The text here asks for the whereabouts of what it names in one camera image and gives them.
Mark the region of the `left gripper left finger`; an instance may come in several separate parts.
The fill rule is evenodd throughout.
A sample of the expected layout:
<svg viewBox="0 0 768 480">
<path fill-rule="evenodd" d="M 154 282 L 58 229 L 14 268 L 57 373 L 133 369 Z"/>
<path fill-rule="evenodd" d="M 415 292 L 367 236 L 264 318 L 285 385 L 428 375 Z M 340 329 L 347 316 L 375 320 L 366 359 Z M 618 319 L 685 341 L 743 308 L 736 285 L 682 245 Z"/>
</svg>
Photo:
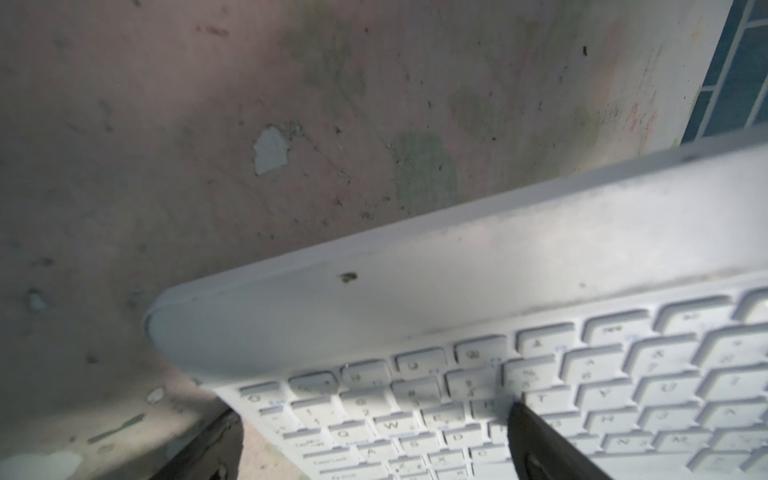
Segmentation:
<svg viewBox="0 0 768 480">
<path fill-rule="evenodd" d="M 151 480 L 237 479 L 244 429 L 233 410 L 219 416 Z"/>
</svg>

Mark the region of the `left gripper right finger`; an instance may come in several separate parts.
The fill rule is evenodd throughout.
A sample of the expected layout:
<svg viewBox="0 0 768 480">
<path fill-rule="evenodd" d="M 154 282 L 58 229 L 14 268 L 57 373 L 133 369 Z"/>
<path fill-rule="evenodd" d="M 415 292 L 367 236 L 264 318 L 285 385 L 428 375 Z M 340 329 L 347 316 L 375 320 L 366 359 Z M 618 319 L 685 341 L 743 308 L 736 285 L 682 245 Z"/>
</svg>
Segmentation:
<svg viewBox="0 0 768 480">
<path fill-rule="evenodd" d="M 510 408 L 507 437 L 519 479 L 611 479 L 523 403 L 515 402 Z"/>
</svg>

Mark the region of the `white keyboard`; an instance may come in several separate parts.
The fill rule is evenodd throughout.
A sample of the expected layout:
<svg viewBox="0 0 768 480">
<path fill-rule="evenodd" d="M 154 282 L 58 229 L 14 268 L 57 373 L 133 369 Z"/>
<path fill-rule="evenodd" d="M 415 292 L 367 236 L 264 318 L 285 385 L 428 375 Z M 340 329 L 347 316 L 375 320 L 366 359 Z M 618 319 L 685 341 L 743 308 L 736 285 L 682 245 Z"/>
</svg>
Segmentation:
<svg viewBox="0 0 768 480">
<path fill-rule="evenodd" d="M 163 292 L 153 346 L 311 479 L 767 475 L 767 129 Z"/>
</svg>

